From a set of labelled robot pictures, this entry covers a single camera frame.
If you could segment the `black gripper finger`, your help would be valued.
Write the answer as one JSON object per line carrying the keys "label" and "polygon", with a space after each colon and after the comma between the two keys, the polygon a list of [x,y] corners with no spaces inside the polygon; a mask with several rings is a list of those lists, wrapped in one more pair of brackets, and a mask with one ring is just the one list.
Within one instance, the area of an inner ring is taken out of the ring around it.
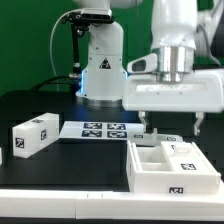
{"label": "black gripper finger", "polygon": [[139,111],[138,112],[139,119],[141,123],[143,124],[143,131],[147,132],[147,127],[149,125],[148,119],[147,119],[147,112],[145,111]]}
{"label": "black gripper finger", "polygon": [[203,112],[197,112],[195,114],[196,122],[194,124],[194,135],[198,136],[200,134],[200,126],[204,120],[204,113]]}

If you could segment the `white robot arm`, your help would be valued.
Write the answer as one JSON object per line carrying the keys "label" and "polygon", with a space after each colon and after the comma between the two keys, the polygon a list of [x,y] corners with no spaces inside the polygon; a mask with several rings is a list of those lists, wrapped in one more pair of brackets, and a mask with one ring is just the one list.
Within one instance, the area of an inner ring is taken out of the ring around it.
{"label": "white robot arm", "polygon": [[224,110],[224,69],[196,70],[194,57],[210,56],[224,13],[224,0],[198,10],[197,0],[153,0],[150,53],[123,66],[123,29],[112,20],[114,8],[143,0],[73,0],[79,18],[90,27],[87,67],[82,71],[79,100],[94,106],[121,104],[136,111],[144,125],[148,112]]}

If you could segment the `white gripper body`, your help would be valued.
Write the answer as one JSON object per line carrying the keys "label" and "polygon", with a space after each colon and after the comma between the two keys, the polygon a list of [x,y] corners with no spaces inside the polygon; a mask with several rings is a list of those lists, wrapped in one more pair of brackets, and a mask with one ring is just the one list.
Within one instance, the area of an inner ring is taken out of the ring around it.
{"label": "white gripper body", "polygon": [[222,112],[224,69],[196,70],[175,84],[157,82],[152,74],[131,75],[122,104],[127,111]]}

